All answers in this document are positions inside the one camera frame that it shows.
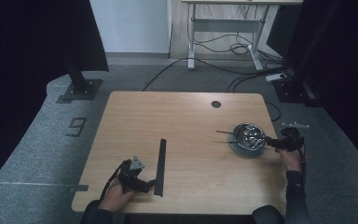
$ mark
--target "person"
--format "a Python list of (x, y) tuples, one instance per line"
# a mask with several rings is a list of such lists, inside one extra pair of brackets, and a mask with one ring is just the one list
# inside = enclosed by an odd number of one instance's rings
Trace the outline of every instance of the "person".
[[(255, 223), (257, 224), (308, 224), (310, 215), (305, 202), (305, 192), (303, 186), (303, 176), (301, 169), (301, 159), (298, 151), (288, 152), (276, 148), (280, 154), (282, 165), (286, 170), (286, 216), (281, 216), (276, 208), (266, 205), (253, 212)], [(93, 224), (111, 223), (114, 213), (119, 212), (135, 195), (136, 191), (128, 189), (123, 192), (120, 181), (115, 178), (106, 192), (104, 198), (89, 204), (95, 212), (91, 215)]]

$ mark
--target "metal bowl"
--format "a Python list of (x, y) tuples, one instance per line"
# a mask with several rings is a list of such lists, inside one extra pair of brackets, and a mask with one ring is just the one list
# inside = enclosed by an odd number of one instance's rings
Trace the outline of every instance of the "metal bowl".
[(237, 154), (247, 158), (254, 158), (264, 152), (266, 134), (257, 125), (241, 123), (232, 132), (228, 135), (228, 143)]

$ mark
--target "wall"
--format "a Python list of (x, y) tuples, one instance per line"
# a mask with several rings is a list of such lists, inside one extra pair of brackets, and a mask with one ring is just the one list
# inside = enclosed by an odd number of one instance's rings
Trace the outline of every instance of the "wall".
[(168, 53), (170, 1), (90, 0), (105, 52)]

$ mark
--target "black sleeve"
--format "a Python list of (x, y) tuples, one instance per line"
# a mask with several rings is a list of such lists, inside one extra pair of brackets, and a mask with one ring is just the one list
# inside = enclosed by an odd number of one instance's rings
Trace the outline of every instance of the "black sleeve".
[(305, 202), (305, 192), (302, 186), (302, 174), (297, 171), (287, 171), (286, 216), (285, 224), (308, 224), (310, 215)]
[(113, 213), (97, 209), (92, 217), (92, 224), (111, 224)]

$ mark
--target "wooden table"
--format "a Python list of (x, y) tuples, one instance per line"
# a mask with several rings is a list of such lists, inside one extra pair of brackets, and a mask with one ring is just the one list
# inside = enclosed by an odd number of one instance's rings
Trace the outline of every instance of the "wooden table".
[[(215, 108), (213, 101), (220, 102)], [(248, 93), (134, 92), (110, 95), (80, 186), (72, 203), (84, 211), (99, 199), (106, 180), (134, 155), (145, 164), (138, 175), (156, 178), (160, 139), (167, 140), (164, 195), (138, 193), (126, 213), (249, 215), (272, 204), (285, 210), (285, 178), (272, 148), (255, 159), (232, 151), (227, 135), (252, 122), (276, 137), (263, 97)]]
[[(258, 58), (257, 45), (263, 31), (270, 5), (301, 5), (303, 0), (182, 0), (183, 3), (191, 5), (191, 23), (189, 24), (188, 35), (190, 39), (188, 49), (188, 69), (194, 69), (194, 33), (195, 32), (224, 32), (224, 33), (252, 33), (255, 34), (253, 44), (248, 49), (252, 56), (256, 70), (263, 70)], [(264, 5), (261, 19), (255, 20), (215, 20), (197, 19), (197, 4), (215, 5)]]

